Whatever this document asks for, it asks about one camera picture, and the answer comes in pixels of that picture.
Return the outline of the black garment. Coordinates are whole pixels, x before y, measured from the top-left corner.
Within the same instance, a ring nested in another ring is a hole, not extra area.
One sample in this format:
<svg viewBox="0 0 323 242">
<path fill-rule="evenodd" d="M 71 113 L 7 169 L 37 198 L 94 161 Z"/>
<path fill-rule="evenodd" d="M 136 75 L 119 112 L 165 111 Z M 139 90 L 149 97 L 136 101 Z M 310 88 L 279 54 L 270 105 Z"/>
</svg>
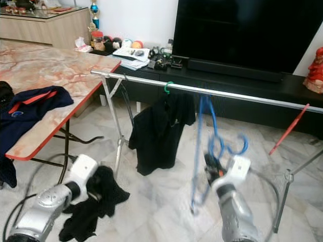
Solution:
<svg viewBox="0 0 323 242">
<path fill-rule="evenodd" d="M 97 169 L 102 171 L 103 199 L 101 201 L 93 200 L 88 197 L 87 200 L 78 204 L 70 205 L 63 214 L 71 214 L 63 228 L 59 232 L 60 242 L 85 242 L 88 238 L 95 235 L 97 220 L 105 216 L 112 217 L 115 214 L 116 205 L 128 200 L 130 193 L 122 189 L 115 180 L 113 169 L 108 166 L 100 166 Z"/>
</svg>

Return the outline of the blue plastic clothes hanger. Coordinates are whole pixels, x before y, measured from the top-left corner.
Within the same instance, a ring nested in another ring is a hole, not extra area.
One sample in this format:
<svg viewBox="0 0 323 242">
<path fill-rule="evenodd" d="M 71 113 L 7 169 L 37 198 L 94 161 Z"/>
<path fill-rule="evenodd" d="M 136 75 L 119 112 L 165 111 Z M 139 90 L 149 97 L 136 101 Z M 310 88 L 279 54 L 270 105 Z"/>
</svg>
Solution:
<svg viewBox="0 0 323 242">
<path fill-rule="evenodd" d="M 238 138 L 243 141 L 243 146 L 240 151 L 234 151 L 233 148 L 224 143 L 224 139 L 219 135 L 219 127 L 217 125 L 216 113 L 210 95 L 201 94 L 199 105 L 196 113 L 197 120 L 197 134 L 196 134 L 196 143 L 195 143 L 195 153 L 192 169 L 192 179 L 191 179 L 191 203 L 190 211 L 193 216 L 199 214 L 197 208 L 201 207 L 204 204 L 205 199 L 207 198 L 208 192 L 210 191 L 210 186 L 207 185 L 207 189 L 199 197 L 196 195 L 197 185 L 198 185 L 198 169 L 200 168 L 200 154 L 201 154 L 201 136 L 203 131 L 203 111 L 207 111 L 207 114 L 210 115 L 213 126 L 213 134 L 208 139 L 207 144 L 207 154 L 214 155 L 215 158 L 220 159 L 224 153 L 228 152 L 231 155 L 243 155 L 247 152 L 249 147 L 249 141 L 246 135 L 240 133 Z"/>
</svg>

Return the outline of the red plastic clothes hanger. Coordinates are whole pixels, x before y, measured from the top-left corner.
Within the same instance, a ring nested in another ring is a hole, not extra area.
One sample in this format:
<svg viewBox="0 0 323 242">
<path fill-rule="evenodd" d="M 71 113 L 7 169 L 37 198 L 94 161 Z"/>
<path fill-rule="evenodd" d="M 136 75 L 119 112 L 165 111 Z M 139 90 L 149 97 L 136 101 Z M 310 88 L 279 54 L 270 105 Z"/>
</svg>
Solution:
<svg viewBox="0 0 323 242">
<path fill-rule="evenodd" d="M 300 111 L 300 113 L 295 117 L 295 119 L 292 121 L 292 123 L 288 126 L 286 131 L 282 134 L 281 138 L 275 143 L 274 147 L 268 152 L 269 155 L 272 155 L 275 153 L 275 151 L 279 148 L 281 143 L 284 141 L 284 139 L 293 131 L 293 129 L 297 126 L 298 122 L 300 122 L 302 116 L 305 114 L 305 111 L 309 109 L 310 104 L 307 103 L 304 108 Z"/>
</svg>

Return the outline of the black TV console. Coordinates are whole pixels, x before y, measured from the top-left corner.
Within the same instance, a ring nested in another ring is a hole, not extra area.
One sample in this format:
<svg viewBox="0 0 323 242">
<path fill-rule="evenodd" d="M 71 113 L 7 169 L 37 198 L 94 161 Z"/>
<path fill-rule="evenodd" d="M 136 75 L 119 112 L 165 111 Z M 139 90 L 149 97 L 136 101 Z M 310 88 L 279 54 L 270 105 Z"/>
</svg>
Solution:
<svg viewBox="0 0 323 242">
<path fill-rule="evenodd" d="M 308 90 L 302 83 L 305 77 L 283 74 L 279 82 L 267 82 L 256 79 L 238 78 L 211 72 L 194 71 L 184 64 L 182 69 L 169 68 L 166 71 L 156 71 L 144 67 L 138 71 L 132 71 L 119 66 L 116 74 L 125 74 L 129 78 L 145 78 L 154 81 L 168 82 L 189 87 L 205 88 L 224 91 L 235 94 L 252 95 L 267 99 L 286 101 L 297 104 L 310 104 L 312 107 L 323 108 L 323 95 Z M 152 104 L 165 92 L 163 87 L 132 82 L 122 83 L 126 85 L 129 101 Z M 253 103 L 224 97 L 212 97 L 215 113 L 218 117 L 239 120 L 240 122 L 255 123 L 286 129 L 301 110 L 270 104 Z M 319 139 L 323 139 L 323 114 L 307 111 L 297 123 L 294 130 L 303 132 Z"/>
</svg>

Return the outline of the black t-shirt green logo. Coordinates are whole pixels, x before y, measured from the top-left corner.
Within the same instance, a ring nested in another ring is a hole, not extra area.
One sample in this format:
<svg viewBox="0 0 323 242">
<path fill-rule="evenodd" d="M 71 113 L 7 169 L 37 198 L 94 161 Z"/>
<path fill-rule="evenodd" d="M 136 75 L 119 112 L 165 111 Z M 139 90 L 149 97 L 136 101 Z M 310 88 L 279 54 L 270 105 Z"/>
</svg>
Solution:
<svg viewBox="0 0 323 242">
<path fill-rule="evenodd" d="M 168 94 L 134 117 L 128 147 L 136 150 L 136 170 L 143 176 L 175 166 L 184 126 L 196 122 L 191 94 Z"/>
</svg>

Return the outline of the navy polo shirt red collar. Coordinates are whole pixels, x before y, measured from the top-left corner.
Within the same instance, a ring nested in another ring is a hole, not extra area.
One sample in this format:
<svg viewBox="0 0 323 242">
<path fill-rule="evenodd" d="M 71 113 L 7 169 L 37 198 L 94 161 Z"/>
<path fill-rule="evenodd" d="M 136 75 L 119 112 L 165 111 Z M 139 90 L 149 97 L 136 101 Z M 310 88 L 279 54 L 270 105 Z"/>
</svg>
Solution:
<svg viewBox="0 0 323 242">
<path fill-rule="evenodd" d="M 16 187 L 16 169 L 6 153 L 51 110 L 74 101 L 63 87 L 51 86 L 14 94 L 6 109 L 0 110 L 0 180 Z"/>
</svg>

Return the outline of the black soundbar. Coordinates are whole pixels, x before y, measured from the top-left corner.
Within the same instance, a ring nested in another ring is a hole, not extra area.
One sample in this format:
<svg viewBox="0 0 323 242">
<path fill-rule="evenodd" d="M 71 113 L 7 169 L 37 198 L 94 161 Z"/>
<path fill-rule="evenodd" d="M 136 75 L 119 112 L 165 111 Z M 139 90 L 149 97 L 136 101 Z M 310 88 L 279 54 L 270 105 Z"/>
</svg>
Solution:
<svg viewBox="0 0 323 242">
<path fill-rule="evenodd" d="M 187 68 L 194 71 L 204 71 L 208 73 L 235 76 L 238 78 L 258 79 L 268 82 L 279 82 L 283 79 L 283 74 L 279 72 L 259 71 L 247 67 L 225 65 L 224 63 L 209 62 L 199 58 L 189 58 Z"/>
</svg>

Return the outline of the small black tray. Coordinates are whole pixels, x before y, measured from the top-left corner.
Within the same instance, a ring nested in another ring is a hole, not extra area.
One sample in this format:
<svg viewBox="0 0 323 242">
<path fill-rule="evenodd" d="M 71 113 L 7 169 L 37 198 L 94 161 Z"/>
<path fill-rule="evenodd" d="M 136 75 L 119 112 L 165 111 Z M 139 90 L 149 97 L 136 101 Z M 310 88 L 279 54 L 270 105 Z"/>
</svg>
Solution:
<svg viewBox="0 0 323 242">
<path fill-rule="evenodd" d="M 185 58 L 179 56 L 171 57 L 171 68 L 173 69 L 182 69 L 184 67 Z"/>
</svg>

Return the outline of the black folded cloth item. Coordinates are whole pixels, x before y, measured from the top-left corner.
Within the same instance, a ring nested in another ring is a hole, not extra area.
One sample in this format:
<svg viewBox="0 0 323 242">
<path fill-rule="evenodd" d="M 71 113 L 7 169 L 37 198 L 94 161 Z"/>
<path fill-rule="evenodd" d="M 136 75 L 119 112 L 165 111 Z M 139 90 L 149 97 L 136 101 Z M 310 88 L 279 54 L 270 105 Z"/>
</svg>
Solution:
<svg viewBox="0 0 323 242">
<path fill-rule="evenodd" d="M 13 89 L 9 83 L 0 81 L 0 110 L 6 109 L 13 97 Z"/>
</svg>

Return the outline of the white paper stack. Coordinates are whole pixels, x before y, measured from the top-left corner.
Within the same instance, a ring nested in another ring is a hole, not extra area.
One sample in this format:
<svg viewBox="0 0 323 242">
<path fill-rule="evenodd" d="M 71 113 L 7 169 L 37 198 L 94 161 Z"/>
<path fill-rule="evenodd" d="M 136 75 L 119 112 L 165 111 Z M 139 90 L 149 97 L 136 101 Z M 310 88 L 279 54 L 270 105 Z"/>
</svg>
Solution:
<svg viewBox="0 0 323 242">
<path fill-rule="evenodd" d="M 112 56 L 122 60 L 121 66 L 136 71 L 148 66 L 150 63 L 149 53 L 150 49 L 148 48 L 122 47 L 113 51 Z"/>
</svg>

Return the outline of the red laughing Buddha statue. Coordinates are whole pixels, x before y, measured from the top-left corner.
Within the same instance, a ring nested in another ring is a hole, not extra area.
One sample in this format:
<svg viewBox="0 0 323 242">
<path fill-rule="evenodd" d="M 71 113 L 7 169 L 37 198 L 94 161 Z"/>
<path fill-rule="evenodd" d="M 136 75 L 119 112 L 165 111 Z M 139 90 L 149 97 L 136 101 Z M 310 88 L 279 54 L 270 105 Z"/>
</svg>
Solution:
<svg viewBox="0 0 323 242">
<path fill-rule="evenodd" d="M 317 49 L 308 69 L 309 74 L 305 77 L 303 85 L 316 94 L 323 94 L 323 47 Z"/>
</svg>

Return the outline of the white plastic packet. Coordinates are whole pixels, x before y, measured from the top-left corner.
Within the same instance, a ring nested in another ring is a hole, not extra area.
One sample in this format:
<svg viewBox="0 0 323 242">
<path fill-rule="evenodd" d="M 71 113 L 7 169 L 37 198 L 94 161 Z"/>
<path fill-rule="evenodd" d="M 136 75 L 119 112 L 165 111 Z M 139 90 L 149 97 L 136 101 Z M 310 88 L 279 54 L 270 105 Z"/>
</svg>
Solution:
<svg viewBox="0 0 323 242">
<path fill-rule="evenodd" d="M 83 37 L 78 37 L 78 39 L 76 39 L 75 46 L 76 46 L 76 48 L 74 48 L 75 51 L 88 53 L 93 50 L 92 46 L 85 43 L 85 39 Z"/>
</svg>

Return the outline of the large black television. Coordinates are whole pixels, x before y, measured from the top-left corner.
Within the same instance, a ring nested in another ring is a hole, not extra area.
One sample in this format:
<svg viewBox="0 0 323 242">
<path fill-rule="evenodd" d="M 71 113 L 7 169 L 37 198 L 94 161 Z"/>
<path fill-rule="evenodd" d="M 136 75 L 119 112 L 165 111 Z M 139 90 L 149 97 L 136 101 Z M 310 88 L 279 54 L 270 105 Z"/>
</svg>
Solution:
<svg viewBox="0 0 323 242">
<path fill-rule="evenodd" d="M 179 0 L 174 55 L 292 73 L 323 23 L 323 0 Z"/>
</svg>

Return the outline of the light wood sideboard cabinet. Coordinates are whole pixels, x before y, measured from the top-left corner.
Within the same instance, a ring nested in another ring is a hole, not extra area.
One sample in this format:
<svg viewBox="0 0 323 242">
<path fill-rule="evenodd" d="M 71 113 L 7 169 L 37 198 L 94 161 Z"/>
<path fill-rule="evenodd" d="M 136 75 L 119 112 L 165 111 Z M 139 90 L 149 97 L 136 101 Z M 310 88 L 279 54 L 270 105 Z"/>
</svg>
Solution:
<svg viewBox="0 0 323 242">
<path fill-rule="evenodd" d="M 77 8 L 63 14 L 0 15 L 0 39 L 35 42 L 56 48 L 74 49 L 76 40 L 90 41 L 90 10 Z"/>
</svg>

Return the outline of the blue trophy ornament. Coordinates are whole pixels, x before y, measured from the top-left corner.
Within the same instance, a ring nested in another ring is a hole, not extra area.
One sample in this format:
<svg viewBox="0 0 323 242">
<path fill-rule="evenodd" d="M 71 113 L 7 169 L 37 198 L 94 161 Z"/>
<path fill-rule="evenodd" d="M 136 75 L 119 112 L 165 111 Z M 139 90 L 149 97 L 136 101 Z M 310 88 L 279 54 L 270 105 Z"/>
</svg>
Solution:
<svg viewBox="0 0 323 242">
<path fill-rule="evenodd" d="M 97 5 L 97 0 L 90 0 L 90 1 L 91 1 L 91 4 L 90 4 L 89 8 L 90 8 L 90 12 L 92 14 L 91 21 L 92 21 L 92 24 L 94 25 L 94 28 L 96 30 L 99 30 L 99 28 L 100 28 L 100 20 L 99 20 L 100 10 Z"/>
</svg>

